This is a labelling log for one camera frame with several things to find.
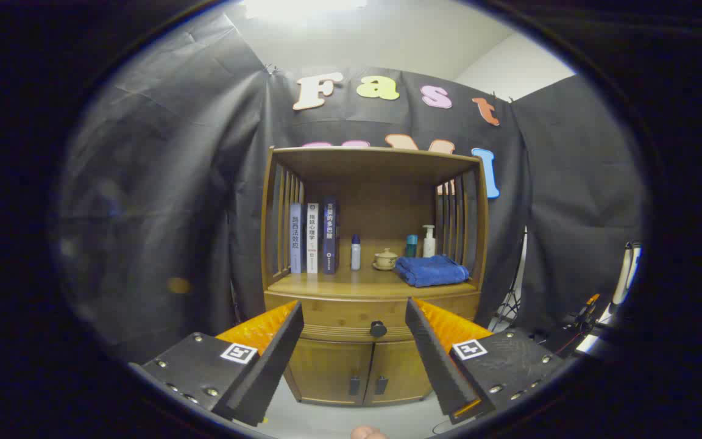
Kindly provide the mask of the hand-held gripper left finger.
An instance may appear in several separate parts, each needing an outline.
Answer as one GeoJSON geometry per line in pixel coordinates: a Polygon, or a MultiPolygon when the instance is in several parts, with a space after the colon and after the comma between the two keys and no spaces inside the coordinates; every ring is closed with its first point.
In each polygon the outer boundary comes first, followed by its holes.
{"type": "Polygon", "coordinates": [[[300,339],[302,308],[292,301],[215,336],[193,332],[130,367],[189,406],[256,427],[300,339]]]}

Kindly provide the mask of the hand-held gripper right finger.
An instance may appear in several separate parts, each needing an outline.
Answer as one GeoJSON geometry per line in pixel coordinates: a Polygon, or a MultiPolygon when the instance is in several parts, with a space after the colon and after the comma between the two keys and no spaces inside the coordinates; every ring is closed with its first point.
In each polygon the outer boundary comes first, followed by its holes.
{"type": "Polygon", "coordinates": [[[524,402],[565,366],[527,335],[492,333],[419,298],[407,300],[406,325],[438,405],[453,424],[524,402]]]}

